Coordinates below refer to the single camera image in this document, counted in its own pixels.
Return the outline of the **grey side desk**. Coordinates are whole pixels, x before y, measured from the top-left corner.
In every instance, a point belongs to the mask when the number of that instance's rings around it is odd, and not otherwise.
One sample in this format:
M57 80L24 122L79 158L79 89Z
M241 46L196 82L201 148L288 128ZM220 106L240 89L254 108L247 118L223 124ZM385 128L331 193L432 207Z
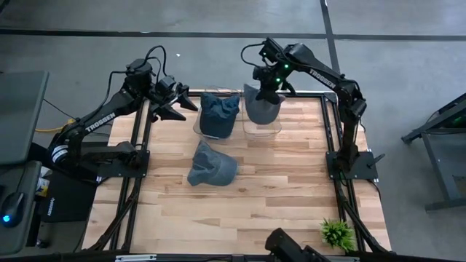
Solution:
M13 255L26 245L35 208L34 198L42 164L31 161L25 164L0 166L0 256ZM10 194L23 194L19 206L20 222L15 217L5 222L2 209Z

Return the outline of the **green artificial plant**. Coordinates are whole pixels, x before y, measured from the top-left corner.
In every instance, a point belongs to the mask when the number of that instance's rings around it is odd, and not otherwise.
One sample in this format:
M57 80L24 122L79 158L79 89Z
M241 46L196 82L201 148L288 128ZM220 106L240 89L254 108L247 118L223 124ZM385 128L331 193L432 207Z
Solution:
M337 247L346 253L355 251L355 232L347 222L324 218L320 226L320 235L324 243L330 245L332 249Z

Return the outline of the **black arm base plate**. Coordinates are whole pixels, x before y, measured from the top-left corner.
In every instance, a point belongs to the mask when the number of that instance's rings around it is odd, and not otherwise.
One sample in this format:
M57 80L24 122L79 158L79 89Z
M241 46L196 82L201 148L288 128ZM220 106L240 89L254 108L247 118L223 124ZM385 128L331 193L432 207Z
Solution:
M143 178L147 174L150 151L136 151L118 156L98 168L100 178Z
M328 176L333 180L373 180L378 179L376 159L370 151L360 151L360 156L355 160L349 172L343 172L336 165L336 151L327 152Z

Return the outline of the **clear plastic bin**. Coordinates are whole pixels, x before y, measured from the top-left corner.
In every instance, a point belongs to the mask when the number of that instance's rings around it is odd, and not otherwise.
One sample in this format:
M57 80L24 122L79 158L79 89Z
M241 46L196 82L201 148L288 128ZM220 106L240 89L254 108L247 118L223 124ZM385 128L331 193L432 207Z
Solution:
M282 130L282 125L280 122L280 112L271 124L255 124L249 118L245 111L245 101L243 96L243 89L241 94L241 116L242 116L242 128L243 132L249 137L272 137L279 133Z
M238 91L235 91L235 90L226 90L226 91L220 91L220 90L207 91L207 90L205 90L204 92L213 93L214 95L216 95L216 96L218 96L220 98L228 98L228 97L233 96L233 95L239 95L240 96L240 101L241 101L241 94ZM200 102L200 107L199 107L199 113L197 115L197 120L196 120L196 123L193 126L193 131L195 131L198 135L204 136L206 138L222 140L221 138L210 137L209 135L203 135L202 134L202 132L200 130L200 114L201 114L201 102Z

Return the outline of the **dark teal baseball cap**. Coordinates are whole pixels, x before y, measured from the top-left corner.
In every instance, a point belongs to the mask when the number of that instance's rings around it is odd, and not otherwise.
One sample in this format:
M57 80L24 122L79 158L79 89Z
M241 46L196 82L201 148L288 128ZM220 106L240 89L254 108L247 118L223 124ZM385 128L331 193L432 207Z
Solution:
M226 101L221 106L208 108L201 106L200 130L203 135L221 139L231 135L236 117L240 112L240 96L233 95L223 99Z

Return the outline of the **black computer mouse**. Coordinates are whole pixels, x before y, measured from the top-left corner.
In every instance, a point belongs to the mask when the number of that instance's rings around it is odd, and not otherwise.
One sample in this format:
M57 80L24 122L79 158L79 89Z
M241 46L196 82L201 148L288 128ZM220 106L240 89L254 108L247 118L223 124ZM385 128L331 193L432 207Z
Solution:
M23 219L25 194L9 194L0 206L0 223L5 228L16 227Z

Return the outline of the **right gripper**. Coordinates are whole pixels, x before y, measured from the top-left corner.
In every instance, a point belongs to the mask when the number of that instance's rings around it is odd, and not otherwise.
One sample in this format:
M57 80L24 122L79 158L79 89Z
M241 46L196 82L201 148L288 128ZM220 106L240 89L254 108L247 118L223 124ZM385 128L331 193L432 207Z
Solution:
M259 92L256 100L266 100L272 105L281 103L281 98L277 94L278 87L282 83L283 77L281 67L255 66L253 69L253 79L260 82Z

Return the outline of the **dark grey flat panel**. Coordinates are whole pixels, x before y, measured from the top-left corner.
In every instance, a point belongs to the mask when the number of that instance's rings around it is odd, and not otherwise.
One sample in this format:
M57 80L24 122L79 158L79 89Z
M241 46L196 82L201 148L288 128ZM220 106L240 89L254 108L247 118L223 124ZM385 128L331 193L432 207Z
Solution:
M28 158L50 73L0 74L0 165Z

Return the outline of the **blue-grey baseball cap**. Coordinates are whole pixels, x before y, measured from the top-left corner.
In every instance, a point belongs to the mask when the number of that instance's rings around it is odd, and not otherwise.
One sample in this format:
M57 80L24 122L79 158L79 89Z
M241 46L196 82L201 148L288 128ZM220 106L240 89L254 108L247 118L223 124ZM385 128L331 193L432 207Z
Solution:
M235 158L212 149L208 143L201 140L192 158L187 180L191 186L201 183L228 186L238 172L239 163Z

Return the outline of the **black aluminium table frame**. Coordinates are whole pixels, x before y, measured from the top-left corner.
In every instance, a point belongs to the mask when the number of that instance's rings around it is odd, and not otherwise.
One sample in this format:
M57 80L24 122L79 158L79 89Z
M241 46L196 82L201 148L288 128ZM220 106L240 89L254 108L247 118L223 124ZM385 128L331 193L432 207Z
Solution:
M321 255L388 258L382 206L365 181L345 183L340 190L358 207L372 242L346 254L320 235L324 218L346 215L325 160L341 140L335 101L330 92L288 97L280 112L282 130L265 138L247 136L240 113L232 136L211 142L240 163L236 180L225 187L187 182L200 140L192 129L195 112L185 111L183 122L151 123L145 114L119 117L110 144L128 138L130 125L139 124L137 143L150 151L147 174L112 178L98 187L83 248L63 261L114 262L118 255L157 254L153 262L274 262L265 242L278 228Z

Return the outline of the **light grey baseball cap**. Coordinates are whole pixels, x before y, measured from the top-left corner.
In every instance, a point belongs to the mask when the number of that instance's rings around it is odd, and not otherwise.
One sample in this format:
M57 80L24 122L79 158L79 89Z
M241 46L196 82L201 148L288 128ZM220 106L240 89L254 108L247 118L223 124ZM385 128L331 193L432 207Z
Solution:
M249 84L243 85L243 96L245 101L245 111L248 118L255 124L271 124L277 118L281 103L285 101L285 96L278 95L280 102L272 104L267 100L257 100L259 89Z

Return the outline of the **grey metal cart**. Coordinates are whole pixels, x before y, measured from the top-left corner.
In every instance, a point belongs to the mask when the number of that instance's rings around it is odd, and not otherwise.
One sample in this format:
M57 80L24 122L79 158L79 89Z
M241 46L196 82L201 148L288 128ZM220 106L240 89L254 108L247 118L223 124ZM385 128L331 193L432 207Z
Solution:
M422 139L443 199L425 206L426 211L466 207L466 193L457 185L466 181L466 92L439 108L421 126L404 135L410 144Z

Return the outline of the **black Trossen logo box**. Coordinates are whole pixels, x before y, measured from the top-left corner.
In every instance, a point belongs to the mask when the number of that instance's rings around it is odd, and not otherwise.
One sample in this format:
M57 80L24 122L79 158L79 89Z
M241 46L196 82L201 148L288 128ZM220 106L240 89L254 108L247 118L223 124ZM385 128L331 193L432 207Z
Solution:
M40 201L42 222L86 221L94 200L96 185L69 178L60 172L47 176L46 197Z

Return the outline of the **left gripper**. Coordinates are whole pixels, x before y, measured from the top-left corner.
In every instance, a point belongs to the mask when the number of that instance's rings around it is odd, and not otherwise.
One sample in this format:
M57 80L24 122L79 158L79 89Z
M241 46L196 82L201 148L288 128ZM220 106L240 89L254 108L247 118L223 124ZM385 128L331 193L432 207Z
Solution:
M156 109L156 115L162 120L186 121L186 117L171 107L174 103L179 103L180 107L190 111L197 111L198 107L189 98L189 86L177 85L173 92L166 96L160 96L155 92L155 85L152 85L147 92L149 108Z

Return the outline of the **white and yellow packet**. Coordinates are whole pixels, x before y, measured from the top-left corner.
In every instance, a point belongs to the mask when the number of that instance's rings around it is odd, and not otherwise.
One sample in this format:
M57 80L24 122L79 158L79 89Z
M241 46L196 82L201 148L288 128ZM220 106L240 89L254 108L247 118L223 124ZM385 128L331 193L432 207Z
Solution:
M36 184L35 195L39 197L46 197L49 188L50 180L48 177L52 174L51 169L47 167L41 167L39 179Z

